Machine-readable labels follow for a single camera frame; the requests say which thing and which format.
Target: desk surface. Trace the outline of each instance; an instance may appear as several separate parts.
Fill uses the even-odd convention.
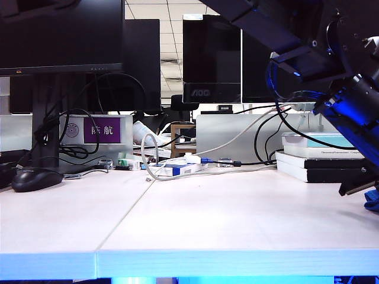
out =
[[[102,246],[99,274],[377,275],[363,193],[276,170],[155,182]]]
[[[0,193],[0,278],[96,276],[96,251],[148,189],[145,178],[92,173],[37,192]]]
[[[0,279],[379,274],[379,216],[363,193],[275,170],[145,177],[0,193]]]

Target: blue object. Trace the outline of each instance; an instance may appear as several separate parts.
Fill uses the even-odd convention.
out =
[[[365,193],[367,202],[365,208],[368,210],[379,212],[379,191],[374,189]]]
[[[209,159],[209,158],[201,158],[200,163],[202,163],[202,164],[209,164],[209,163],[212,164],[212,163],[214,163],[214,161],[211,160],[211,159]]]

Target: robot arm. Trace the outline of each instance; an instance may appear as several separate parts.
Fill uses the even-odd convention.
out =
[[[271,62],[304,82],[327,80],[315,104],[367,159],[354,193],[379,180],[379,36],[372,0],[201,0],[273,51]]]

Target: aoc logo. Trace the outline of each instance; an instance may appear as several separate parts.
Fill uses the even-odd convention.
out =
[[[191,96],[210,96],[211,91],[208,89],[196,89],[193,90]]]

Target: logo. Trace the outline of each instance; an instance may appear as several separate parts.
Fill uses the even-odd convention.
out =
[[[67,125],[66,135],[70,138],[74,138],[79,134],[79,127],[75,123],[69,123]]]
[[[211,91],[208,89],[193,90],[191,96],[211,96]]]

